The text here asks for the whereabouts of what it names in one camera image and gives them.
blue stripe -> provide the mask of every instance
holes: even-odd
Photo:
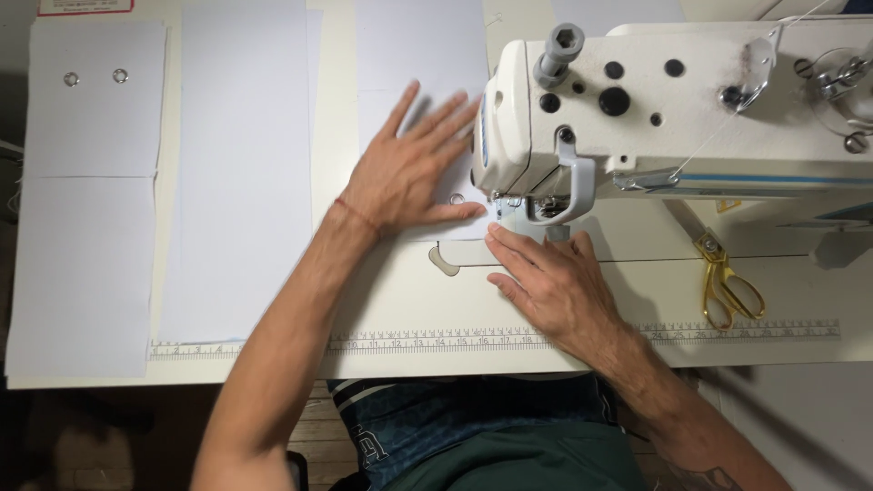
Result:
[[[873,184],[873,179],[851,177],[810,176],[748,176],[745,174],[681,174],[683,181],[737,181],[742,183],[826,183],[826,184]]]

industrial sewing machine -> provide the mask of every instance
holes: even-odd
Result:
[[[828,232],[823,267],[873,245],[873,17],[621,29],[505,47],[477,188],[547,228],[596,199],[709,199],[726,219]]]

scissors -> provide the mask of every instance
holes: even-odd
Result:
[[[726,331],[733,327],[733,316],[737,312],[749,319],[763,317],[764,297],[761,296],[758,288],[731,269],[730,258],[725,248],[706,230],[694,210],[681,199],[665,199],[663,203],[706,260],[703,296],[706,320],[714,328]],[[731,280],[737,289],[732,289],[728,285],[728,280]],[[744,290],[746,295],[738,294],[741,290]],[[750,307],[743,302],[743,298],[751,299],[751,297],[757,299],[756,306]]]

table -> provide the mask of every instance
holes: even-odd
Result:
[[[756,2],[732,2],[738,16]],[[785,14],[803,13],[805,0],[786,0]],[[715,0],[683,0],[690,21],[736,20]],[[342,190],[358,159],[355,102],[354,0],[308,0],[307,7],[324,11],[320,76],[312,148],[313,222]],[[542,39],[553,25],[548,0],[483,0],[491,68],[502,46],[514,38]],[[137,3],[133,12],[105,16],[40,18],[38,22],[78,22],[160,19],[170,27],[168,77],[164,91],[162,142],[155,184],[157,241],[152,293],[152,336],[162,304],[175,175],[178,168],[181,111],[181,18],[174,0]],[[586,228],[592,232],[607,282],[629,322],[699,322],[699,289],[703,262],[666,211],[651,202],[600,202]],[[839,341],[763,342],[755,344],[686,344],[658,346],[672,366],[712,366],[760,363],[811,363],[873,360],[873,329],[863,311],[869,301],[867,279],[873,255],[851,268],[825,272],[804,254],[815,236],[797,231],[761,240],[749,232],[719,222],[709,202],[694,204],[701,218],[726,242],[736,258],[734,268],[751,280],[767,299],[768,318],[838,320]],[[428,260],[434,243],[383,244],[371,254],[350,288],[337,321],[338,331],[445,329],[459,326],[523,327],[526,321],[504,300],[485,276],[498,267],[462,268],[448,277]],[[645,251],[645,259],[638,259]],[[11,388],[221,383],[235,359],[230,352],[211,360],[148,362],[144,378],[10,377]],[[522,351],[430,352],[328,356],[320,377],[385,377],[585,370],[582,363],[554,349]]]

